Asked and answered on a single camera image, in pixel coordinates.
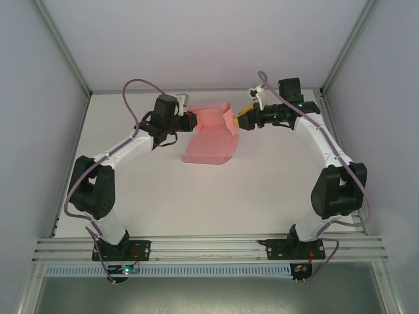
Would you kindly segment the pink paper box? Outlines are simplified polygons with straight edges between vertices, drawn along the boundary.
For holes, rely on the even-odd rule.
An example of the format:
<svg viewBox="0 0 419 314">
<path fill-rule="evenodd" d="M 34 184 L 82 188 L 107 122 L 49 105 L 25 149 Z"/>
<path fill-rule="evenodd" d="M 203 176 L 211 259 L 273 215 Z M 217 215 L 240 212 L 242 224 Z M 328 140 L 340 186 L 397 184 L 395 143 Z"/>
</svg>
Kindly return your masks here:
<svg viewBox="0 0 419 314">
<path fill-rule="evenodd" d="M 228 102 L 192 105 L 189 112 L 196 115 L 194 135 L 181 161 L 191 164 L 222 165 L 236 152 L 240 135 L 234 111 Z"/>
</svg>

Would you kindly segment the left small circuit board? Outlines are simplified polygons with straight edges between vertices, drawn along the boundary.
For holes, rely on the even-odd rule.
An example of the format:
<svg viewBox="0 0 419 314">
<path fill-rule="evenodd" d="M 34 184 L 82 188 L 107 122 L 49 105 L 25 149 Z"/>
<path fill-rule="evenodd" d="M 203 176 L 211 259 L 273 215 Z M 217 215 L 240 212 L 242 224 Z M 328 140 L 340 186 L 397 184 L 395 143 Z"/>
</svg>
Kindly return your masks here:
<svg viewBox="0 0 419 314">
<path fill-rule="evenodd" d="M 111 275 L 130 275 L 138 273 L 139 266 L 138 265 L 109 265 L 108 272 Z"/>
</svg>

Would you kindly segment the right aluminium side rail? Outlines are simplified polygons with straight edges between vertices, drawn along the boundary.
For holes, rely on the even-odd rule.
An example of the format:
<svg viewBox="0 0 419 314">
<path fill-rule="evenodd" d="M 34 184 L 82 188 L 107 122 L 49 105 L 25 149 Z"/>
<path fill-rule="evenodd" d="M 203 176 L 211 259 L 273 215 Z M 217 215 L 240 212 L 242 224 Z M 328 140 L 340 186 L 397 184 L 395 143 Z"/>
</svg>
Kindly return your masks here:
<svg viewBox="0 0 419 314">
<path fill-rule="evenodd" d="M 340 132 L 338 130 L 338 126 L 333 116 L 333 112 L 328 102 L 327 96 L 322 93 L 321 88 L 314 88 L 313 93 L 316 99 L 316 103 L 322 112 L 323 119 L 328 127 L 328 130 L 330 131 L 337 144 L 341 148 L 344 148 L 344 144 L 342 143 Z M 367 223 L 369 221 L 369 205 L 366 198 L 363 198 L 363 205 L 361 209 L 352 213 L 352 218 L 354 224 L 359 224 L 359 226 L 356 226 L 355 229 L 357 231 L 362 231 L 364 235 L 368 235 Z"/>
</svg>

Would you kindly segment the right aluminium frame post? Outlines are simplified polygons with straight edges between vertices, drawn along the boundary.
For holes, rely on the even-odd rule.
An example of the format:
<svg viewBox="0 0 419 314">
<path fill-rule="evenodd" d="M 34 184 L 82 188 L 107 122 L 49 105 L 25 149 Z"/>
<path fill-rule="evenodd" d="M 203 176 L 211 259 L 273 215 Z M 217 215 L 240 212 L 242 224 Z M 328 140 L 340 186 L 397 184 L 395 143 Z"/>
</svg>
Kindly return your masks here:
<svg viewBox="0 0 419 314">
<path fill-rule="evenodd" d="M 351 56 L 357 42 L 362 36 L 365 28 L 367 27 L 369 20 L 373 16 L 377 6 L 380 4 L 381 0 L 366 0 L 359 16 L 357 17 L 355 24 L 353 25 L 348 37 L 346 38 L 338 56 L 333 63 L 324 83 L 322 84 L 320 94 L 325 97 L 334 86 L 340 72 L 345 66 L 348 58 Z"/>
</svg>

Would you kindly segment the aluminium frame post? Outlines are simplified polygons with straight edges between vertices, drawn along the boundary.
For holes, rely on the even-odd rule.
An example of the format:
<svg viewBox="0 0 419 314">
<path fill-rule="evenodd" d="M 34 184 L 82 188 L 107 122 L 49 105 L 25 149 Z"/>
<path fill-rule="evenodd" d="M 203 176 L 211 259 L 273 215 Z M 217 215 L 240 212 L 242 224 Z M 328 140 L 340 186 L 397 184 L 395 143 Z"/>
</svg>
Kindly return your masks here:
<svg viewBox="0 0 419 314">
<path fill-rule="evenodd" d="M 357 17 L 355 24 L 353 25 L 348 37 L 346 38 L 338 56 L 333 63 L 324 83 L 322 84 L 320 94 L 325 97 L 334 86 L 340 72 L 345 66 L 348 58 L 351 56 L 357 42 L 362 36 L 365 28 L 367 27 L 369 20 L 373 16 L 377 6 L 380 4 L 381 0 L 366 0 L 359 16 Z"/>
<path fill-rule="evenodd" d="M 39 15 L 39 18 L 41 19 L 47 33 L 50 35 L 54 46 L 62 57 L 78 87 L 81 89 L 86 98 L 90 99 L 92 96 L 92 90 L 86 82 L 79 66 L 75 62 L 69 47 L 67 46 L 58 26 L 47 8 L 45 1 L 29 0 L 29 2 L 33 5 L 35 12 Z"/>
</svg>

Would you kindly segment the left aluminium frame post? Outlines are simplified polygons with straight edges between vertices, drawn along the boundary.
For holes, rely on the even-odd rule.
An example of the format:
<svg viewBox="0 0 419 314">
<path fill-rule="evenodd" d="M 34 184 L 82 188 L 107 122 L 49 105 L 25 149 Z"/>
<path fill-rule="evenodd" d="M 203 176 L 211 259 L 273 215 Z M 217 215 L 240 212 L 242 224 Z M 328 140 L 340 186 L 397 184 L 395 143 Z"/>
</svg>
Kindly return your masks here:
<svg viewBox="0 0 419 314">
<path fill-rule="evenodd" d="M 47 33 L 50 35 L 54 46 L 62 57 L 78 87 L 81 89 L 86 98 L 90 99 L 92 96 L 92 90 L 86 82 L 79 66 L 75 62 L 69 47 L 67 46 L 58 26 L 47 8 L 45 1 L 29 0 L 29 2 L 33 5 L 35 12 L 39 15 L 39 18 L 41 19 Z"/>
</svg>

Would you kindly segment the aluminium mounting rail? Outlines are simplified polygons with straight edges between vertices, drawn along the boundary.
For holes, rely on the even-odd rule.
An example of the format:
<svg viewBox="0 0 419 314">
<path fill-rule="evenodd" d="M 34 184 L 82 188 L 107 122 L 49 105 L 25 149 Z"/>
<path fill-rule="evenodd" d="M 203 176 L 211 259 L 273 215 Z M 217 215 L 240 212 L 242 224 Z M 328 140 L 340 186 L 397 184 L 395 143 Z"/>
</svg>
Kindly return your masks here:
<svg viewBox="0 0 419 314">
<path fill-rule="evenodd" d="M 151 242 L 150 264 L 233 264 L 270 262 L 258 240 L 283 238 L 284 234 L 146 237 Z M 378 235 L 361 232 L 330 233 L 324 236 L 329 256 L 339 241 L 332 262 L 388 261 Z M 88 238 L 45 238 L 38 240 L 32 262 L 42 264 L 92 264 L 93 242 Z"/>
</svg>

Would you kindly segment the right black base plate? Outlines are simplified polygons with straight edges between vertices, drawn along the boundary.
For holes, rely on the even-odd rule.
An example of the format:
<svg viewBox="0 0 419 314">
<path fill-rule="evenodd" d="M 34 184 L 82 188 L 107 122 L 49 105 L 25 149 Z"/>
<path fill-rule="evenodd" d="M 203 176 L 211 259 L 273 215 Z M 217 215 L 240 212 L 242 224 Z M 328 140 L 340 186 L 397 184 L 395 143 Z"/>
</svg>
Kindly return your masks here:
<svg viewBox="0 0 419 314">
<path fill-rule="evenodd" d="M 292 244 L 286 239 L 258 240 L 258 244 L 266 248 L 269 260 L 324 260 L 326 258 L 323 241 L 317 239 L 310 242 L 297 241 Z"/>
</svg>

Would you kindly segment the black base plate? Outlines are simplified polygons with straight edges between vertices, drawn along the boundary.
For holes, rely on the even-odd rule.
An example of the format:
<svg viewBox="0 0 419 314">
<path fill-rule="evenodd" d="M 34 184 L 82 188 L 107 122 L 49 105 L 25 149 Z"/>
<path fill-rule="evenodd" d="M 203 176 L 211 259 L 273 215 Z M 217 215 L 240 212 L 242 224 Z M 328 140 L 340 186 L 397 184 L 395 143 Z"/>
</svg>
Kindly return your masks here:
<svg viewBox="0 0 419 314">
<path fill-rule="evenodd" d="M 135 262 L 148 261 L 151 251 L 151 242 L 148 240 L 128 240 L 119 245 L 110 245 L 99 240 L 99 249 L 95 248 L 92 252 L 92 261 L 99 262 L 101 253 L 104 262 Z"/>
<path fill-rule="evenodd" d="M 258 240 L 258 244 L 266 248 L 269 260 L 324 260 L 326 258 L 323 241 L 317 239 L 310 242 L 297 241 L 292 244 L 286 239 Z"/>
</svg>

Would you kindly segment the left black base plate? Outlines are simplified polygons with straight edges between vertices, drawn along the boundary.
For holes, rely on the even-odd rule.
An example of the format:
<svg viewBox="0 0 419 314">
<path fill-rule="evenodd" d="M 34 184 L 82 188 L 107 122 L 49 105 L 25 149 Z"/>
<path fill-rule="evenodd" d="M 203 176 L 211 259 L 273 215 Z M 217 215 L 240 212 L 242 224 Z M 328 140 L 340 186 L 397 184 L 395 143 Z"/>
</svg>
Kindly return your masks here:
<svg viewBox="0 0 419 314">
<path fill-rule="evenodd" d="M 92 252 L 92 261 L 99 262 L 101 253 L 104 262 L 135 262 L 148 261 L 151 251 L 151 242 L 148 240 L 128 240 L 119 245 L 110 245 L 99 240 L 99 249 L 95 248 Z"/>
</svg>

